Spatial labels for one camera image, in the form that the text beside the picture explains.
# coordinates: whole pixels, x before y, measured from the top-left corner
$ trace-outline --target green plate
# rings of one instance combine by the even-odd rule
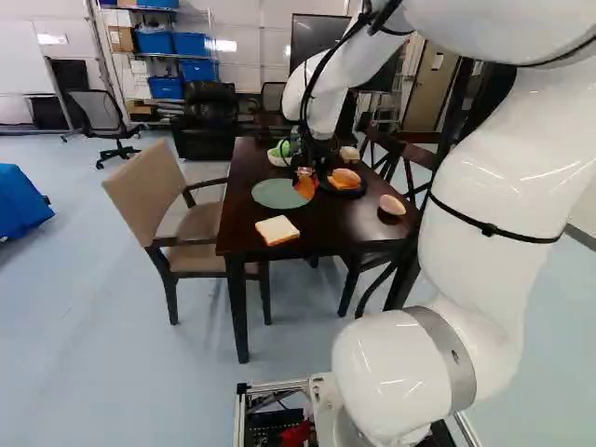
[[[274,210],[300,208],[310,201],[294,189],[291,179],[263,180],[252,187],[251,193],[255,202]]]

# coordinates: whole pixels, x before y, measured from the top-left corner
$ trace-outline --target gray floor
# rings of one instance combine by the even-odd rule
[[[131,142],[142,148],[155,138]],[[335,316],[345,268],[335,259],[318,270],[274,263],[271,327],[249,284],[252,357],[238,365],[224,281],[182,280],[181,325],[170,327],[159,276],[100,187],[121,161],[93,168],[109,144],[0,138],[0,162],[20,165],[57,212],[0,247],[0,445],[228,446],[237,382],[330,368],[333,336],[349,322]],[[183,164],[189,181],[226,168]],[[404,188],[401,177],[394,184]],[[215,187],[197,199],[221,193]],[[595,261],[569,237],[553,250],[530,303],[519,376],[469,411],[486,447],[593,444]],[[377,274],[365,275],[359,292]],[[369,311],[379,310],[387,287]],[[420,278],[413,302],[432,292]]]

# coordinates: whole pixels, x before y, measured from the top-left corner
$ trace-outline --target blue storage bin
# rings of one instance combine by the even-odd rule
[[[217,81],[217,65],[214,61],[183,61],[184,81]]]
[[[174,45],[171,42],[171,31],[156,31],[144,33],[137,31],[137,41],[141,53],[174,53]]]
[[[172,33],[178,54],[210,57],[210,37],[202,33]]]
[[[140,7],[170,7],[178,9],[180,2],[179,0],[137,0],[137,5]]]
[[[151,96],[155,100],[181,100],[183,98],[183,81],[180,77],[158,77],[147,79],[151,88]]]

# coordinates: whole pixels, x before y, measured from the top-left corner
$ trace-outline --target black leather recliner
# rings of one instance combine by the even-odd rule
[[[184,115],[172,118],[180,158],[229,160],[238,134],[238,99],[234,84],[185,82]]]

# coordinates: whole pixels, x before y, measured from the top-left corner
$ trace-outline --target black plate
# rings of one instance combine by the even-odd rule
[[[318,187],[321,188],[323,191],[326,191],[330,194],[335,196],[344,196],[350,198],[358,198],[364,196],[366,194],[366,181],[360,177],[360,187],[357,189],[337,189],[329,180],[327,180],[327,175],[318,177]]]

